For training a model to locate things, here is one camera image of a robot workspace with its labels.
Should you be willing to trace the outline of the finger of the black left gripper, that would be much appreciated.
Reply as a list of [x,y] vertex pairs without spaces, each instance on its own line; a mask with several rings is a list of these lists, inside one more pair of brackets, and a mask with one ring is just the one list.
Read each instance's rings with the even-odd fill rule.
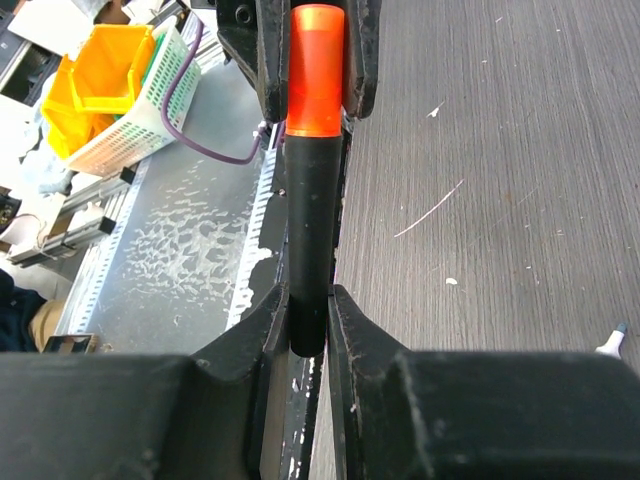
[[343,106],[353,118],[373,111],[378,85],[381,0],[347,0],[343,65]]
[[288,96],[290,3],[219,0],[218,37],[252,85],[265,120],[285,119]]

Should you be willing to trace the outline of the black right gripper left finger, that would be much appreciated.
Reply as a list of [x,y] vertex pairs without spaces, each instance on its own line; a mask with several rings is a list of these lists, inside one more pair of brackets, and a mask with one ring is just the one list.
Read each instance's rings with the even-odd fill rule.
[[5,354],[5,479],[275,479],[285,285],[192,355]]

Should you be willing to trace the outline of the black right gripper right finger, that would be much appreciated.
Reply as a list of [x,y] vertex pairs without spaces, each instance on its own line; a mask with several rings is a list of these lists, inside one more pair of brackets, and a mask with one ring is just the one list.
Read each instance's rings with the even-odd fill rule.
[[406,348],[328,299],[341,479],[635,479],[639,379],[594,353]]

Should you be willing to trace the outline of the orange capped black highlighter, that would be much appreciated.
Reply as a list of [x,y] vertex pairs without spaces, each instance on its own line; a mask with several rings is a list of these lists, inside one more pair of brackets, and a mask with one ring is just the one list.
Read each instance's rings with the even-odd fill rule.
[[291,349],[324,349],[341,161],[345,13],[305,4],[291,12],[285,135]]

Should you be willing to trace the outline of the teal ended white marker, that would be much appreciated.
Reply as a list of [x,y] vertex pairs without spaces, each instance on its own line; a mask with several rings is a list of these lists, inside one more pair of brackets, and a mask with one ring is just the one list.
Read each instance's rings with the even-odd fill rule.
[[627,333],[627,325],[625,323],[618,324],[609,335],[606,342],[598,346],[595,352],[601,355],[621,359],[620,348]]

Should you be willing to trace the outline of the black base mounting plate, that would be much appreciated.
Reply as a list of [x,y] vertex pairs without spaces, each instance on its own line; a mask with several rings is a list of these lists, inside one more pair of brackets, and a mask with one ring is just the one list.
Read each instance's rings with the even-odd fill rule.
[[250,443],[260,479],[307,479],[320,399],[335,273],[344,153],[349,136],[277,137],[259,247],[250,287],[264,296],[253,312],[266,318]]

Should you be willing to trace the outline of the white perforated plastic basket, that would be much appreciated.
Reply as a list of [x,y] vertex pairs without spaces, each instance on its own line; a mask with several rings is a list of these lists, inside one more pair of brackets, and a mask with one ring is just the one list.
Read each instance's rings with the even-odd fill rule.
[[137,163],[175,140],[163,119],[167,118],[176,130],[182,129],[201,79],[196,61],[190,63],[183,75],[178,74],[189,49],[176,23],[177,18],[171,16],[157,27],[149,25],[156,45],[134,105],[66,159],[67,168],[105,176]]

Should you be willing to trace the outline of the yellow plastic bin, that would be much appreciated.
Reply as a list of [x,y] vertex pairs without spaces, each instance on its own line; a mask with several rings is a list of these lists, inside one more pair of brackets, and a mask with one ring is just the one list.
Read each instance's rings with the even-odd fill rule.
[[41,107],[48,142],[62,159],[127,113],[138,98],[156,40],[149,25],[96,25],[79,53],[64,56]]

